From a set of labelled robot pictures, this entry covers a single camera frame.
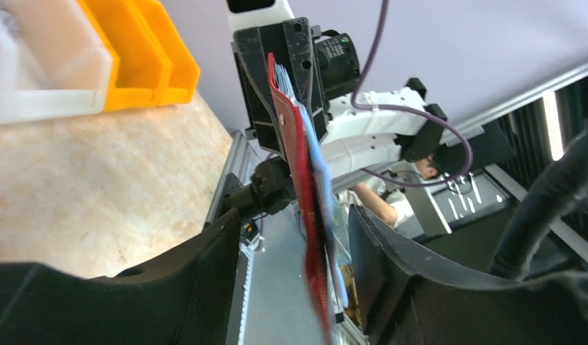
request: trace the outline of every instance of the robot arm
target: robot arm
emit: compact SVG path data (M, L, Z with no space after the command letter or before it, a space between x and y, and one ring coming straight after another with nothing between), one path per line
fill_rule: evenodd
M229 3L234 57L251 124L248 139L258 139L260 147L287 160L267 85L266 57L273 52L293 76L297 99L313 115L332 178L385 162L413 162L436 151L440 126L409 113L358 111L351 105L359 62L347 34L325 34L306 18L295 19L285 0L255 5ZM323 35L329 38L320 40ZM446 120L439 107L425 102L425 94L423 84L412 78L398 91L363 93L360 101L408 106Z

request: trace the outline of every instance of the wooden table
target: wooden table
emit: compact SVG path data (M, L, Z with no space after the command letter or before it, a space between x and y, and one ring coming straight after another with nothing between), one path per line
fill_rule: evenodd
M185 106L0 128L0 262L112 276L199 233L231 145Z

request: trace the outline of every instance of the red card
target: red card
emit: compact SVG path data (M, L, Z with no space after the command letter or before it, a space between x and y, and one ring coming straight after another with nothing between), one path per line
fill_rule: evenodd
M305 126L300 117L298 107L286 95L279 91L277 87L275 56L272 52L267 57L267 65L269 85L271 87L275 110L277 111L277 120L279 121L283 138L283 147L288 157L294 189L298 198L298 205L300 206L300 214L307 231L305 268L311 300L313 301L313 306L317 314L321 318L326 335L326 343L331 344L326 254L325 248L318 236L316 226L316 213L320 212L320 210L316 210L313 204L316 196L314 194L313 178L311 175Z

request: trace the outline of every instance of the stack of cards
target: stack of cards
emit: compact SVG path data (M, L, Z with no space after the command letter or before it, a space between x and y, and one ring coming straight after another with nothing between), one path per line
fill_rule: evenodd
M295 98L288 72L275 63L272 53L268 56L267 66L283 146L307 233L305 264L311 300L323 321L326 343L333 344L335 318L328 292L329 267L340 302L346 306L348 298L342 273L336 266L332 179L321 155L311 117L306 107ZM316 221L317 215L321 216L319 221Z

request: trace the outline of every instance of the yellow bin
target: yellow bin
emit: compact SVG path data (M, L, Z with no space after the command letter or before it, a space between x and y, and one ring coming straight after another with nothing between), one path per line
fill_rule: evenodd
M128 0L78 3L114 59L104 110L160 104L173 64L137 6Z
M158 0L130 0L152 30L173 64L167 88L159 105L186 104L192 100L201 71L180 38L169 14Z

